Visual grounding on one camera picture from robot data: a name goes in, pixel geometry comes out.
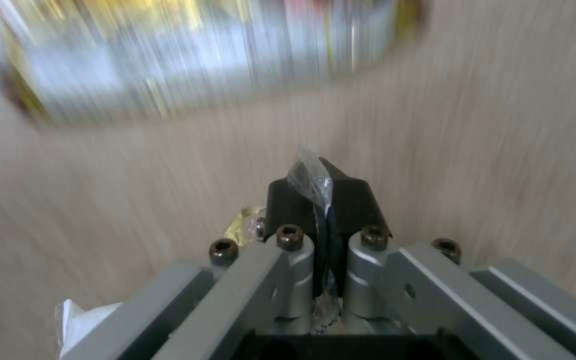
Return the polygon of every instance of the yellow object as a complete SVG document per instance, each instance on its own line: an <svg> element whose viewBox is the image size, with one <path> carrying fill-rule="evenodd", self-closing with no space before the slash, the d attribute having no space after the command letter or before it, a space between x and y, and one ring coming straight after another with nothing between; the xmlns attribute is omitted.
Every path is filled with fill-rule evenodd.
<svg viewBox="0 0 576 360"><path fill-rule="evenodd" d="M247 220L256 217L263 212L265 208L261 206L244 207L240 210L237 216L232 220L223 237L231 239L239 247L246 246L250 241L254 240L253 236L249 233L247 228Z"/></svg>

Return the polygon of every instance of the wood grain surface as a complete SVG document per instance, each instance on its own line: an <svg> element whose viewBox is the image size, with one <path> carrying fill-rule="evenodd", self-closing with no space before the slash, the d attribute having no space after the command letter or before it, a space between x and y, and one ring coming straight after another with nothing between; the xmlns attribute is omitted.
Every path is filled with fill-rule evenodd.
<svg viewBox="0 0 576 360"><path fill-rule="evenodd" d="M56 358L66 298L205 264L300 144L368 180L404 243L453 237L576 296L576 0L436 0L374 68L175 120L37 129L0 92L0 359Z"/></svg>

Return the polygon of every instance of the hex socket screw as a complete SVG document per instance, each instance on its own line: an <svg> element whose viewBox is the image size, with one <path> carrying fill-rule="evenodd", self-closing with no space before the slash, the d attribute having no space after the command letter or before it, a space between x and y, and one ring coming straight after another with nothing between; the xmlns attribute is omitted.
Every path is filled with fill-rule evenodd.
<svg viewBox="0 0 576 360"><path fill-rule="evenodd" d="M373 251L383 251L388 245L388 229L380 225L361 228L361 244Z"/></svg>
<svg viewBox="0 0 576 360"><path fill-rule="evenodd" d="M451 262L459 265L462 262L462 248L459 246L457 241L453 239L448 239L446 237L439 237L438 239L432 240L430 245L441 251L441 253Z"/></svg>
<svg viewBox="0 0 576 360"><path fill-rule="evenodd" d="M275 233L277 246L286 251L299 250L304 246L304 230L298 225L286 223L279 226Z"/></svg>
<svg viewBox="0 0 576 360"><path fill-rule="evenodd" d="M232 239L217 239L210 244L208 255L211 264L218 267L227 267L237 260L240 249Z"/></svg>

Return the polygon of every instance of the clear plastic wrap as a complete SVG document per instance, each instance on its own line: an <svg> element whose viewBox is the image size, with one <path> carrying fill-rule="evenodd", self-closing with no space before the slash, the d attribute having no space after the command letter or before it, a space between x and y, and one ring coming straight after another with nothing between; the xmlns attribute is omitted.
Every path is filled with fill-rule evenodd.
<svg viewBox="0 0 576 360"><path fill-rule="evenodd" d="M286 179L293 189L328 215L332 205L332 178L315 153L300 147Z"/></svg>
<svg viewBox="0 0 576 360"><path fill-rule="evenodd" d="M323 292L313 301L313 326L310 332L313 335L325 334L338 321L340 313L337 283L328 265L330 239L335 232L331 226L334 224L331 211L333 180L320 158L304 147L297 150L297 157L286 179L295 191L310 200L315 207L315 257L316 262L322 265Z"/></svg>

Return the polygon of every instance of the plastic bag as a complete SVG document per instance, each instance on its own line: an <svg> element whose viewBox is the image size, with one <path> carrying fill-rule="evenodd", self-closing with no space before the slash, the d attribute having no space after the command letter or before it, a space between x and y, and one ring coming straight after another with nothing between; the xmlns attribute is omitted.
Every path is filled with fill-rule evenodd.
<svg viewBox="0 0 576 360"><path fill-rule="evenodd" d="M340 315L339 297L335 277L328 266L330 240L334 237L334 214L332 209L333 180L328 169L312 151L300 147L296 160L286 176L288 184L307 198L315 207L317 243L316 262L322 266L322 289L320 296L313 301L313 326L310 333L321 335L338 321Z"/></svg>

